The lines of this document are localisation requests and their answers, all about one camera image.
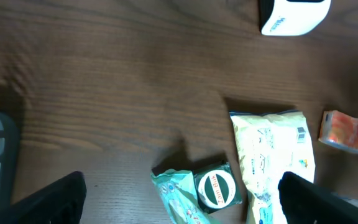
white package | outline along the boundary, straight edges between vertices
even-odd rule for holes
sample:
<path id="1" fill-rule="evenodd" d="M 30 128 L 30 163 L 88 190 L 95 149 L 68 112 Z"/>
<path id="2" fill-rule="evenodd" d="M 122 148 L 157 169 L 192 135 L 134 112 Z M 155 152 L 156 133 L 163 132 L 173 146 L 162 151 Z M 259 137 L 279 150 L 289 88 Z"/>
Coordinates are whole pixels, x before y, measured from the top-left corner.
<path id="1" fill-rule="evenodd" d="M 291 171 L 313 183 L 314 157 L 300 111 L 256 116 L 231 113 L 242 181 L 250 200 L 247 223 L 287 223 L 278 183 Z"/>

orange package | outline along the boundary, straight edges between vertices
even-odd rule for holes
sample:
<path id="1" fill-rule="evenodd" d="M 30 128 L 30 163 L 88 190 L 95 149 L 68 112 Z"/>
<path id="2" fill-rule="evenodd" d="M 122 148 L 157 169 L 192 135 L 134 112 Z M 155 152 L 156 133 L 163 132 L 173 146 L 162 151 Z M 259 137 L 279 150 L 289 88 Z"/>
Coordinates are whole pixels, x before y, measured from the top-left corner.
<path id="1" fill-rule="evenodd" d="M 358 118 L 339 111 L 325 111 L 319 141 L 358 154 Z"/>

wooden table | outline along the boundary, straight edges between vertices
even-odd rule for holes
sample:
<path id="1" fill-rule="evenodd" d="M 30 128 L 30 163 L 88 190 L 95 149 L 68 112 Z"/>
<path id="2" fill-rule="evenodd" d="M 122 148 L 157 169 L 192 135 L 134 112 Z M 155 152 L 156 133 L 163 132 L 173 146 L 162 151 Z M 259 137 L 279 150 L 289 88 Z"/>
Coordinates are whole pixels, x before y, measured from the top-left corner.
<path id="1" fill-rule="evenodd" d="M 225 154 L 238 177 L 234 108 L 302 110 L 315 182 L 358 199 L 358 156 L 316 140 L 324 109 L 358 117 L 358 1 L 300 37 L 258 23 L 256 0 L 0 0 L 0 111 L 22 131 L 12 201 L 80 170 L 82 223 L 169 223 L 151 168 Z M 245 206 L 213 216 L 239 223 Z"/>

food package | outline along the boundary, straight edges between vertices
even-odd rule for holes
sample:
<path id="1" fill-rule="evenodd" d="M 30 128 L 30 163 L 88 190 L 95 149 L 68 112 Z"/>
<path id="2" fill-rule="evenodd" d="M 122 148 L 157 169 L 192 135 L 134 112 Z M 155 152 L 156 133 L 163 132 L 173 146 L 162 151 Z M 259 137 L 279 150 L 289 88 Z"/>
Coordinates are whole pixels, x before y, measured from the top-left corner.
<path id="1" fill-rule="evenodd" d="M 169 169 L 158 176 L 152 173 L 151 177 L 173 223 L 219 223 L 198 206 L 192 171 Z"/>
<path id="2" fill-rule="evenodd" d="M 193 172 L 198 205 L 206 213 L 242 203 L 242 197 L 228 162 L 220 162 Z"/>
<path id="3" fill-rule="evenodd" d="M 325 111 L 319 141 L 358 154 L 358 118 L 339 111 Z"/>
<path id="4" fill-rule="evenodd" d="M 290 171 L 314 181 L 314 157 L 300 111 L 256 116 L 231 113 L 239 164 L 250 200 L 249 224 L 287 223 L 278 183 Z"/>

white device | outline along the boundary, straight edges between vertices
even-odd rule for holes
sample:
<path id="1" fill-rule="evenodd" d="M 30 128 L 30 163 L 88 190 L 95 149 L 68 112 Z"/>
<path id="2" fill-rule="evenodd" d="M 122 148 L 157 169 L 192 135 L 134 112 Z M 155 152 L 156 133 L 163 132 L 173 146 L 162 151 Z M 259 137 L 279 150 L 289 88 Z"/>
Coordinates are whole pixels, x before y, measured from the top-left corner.
<path id="1" fill-rule="evenodd" d="M 263 35 L 303 35 L 327 15 L 331 0 L 260 0 Z"/>

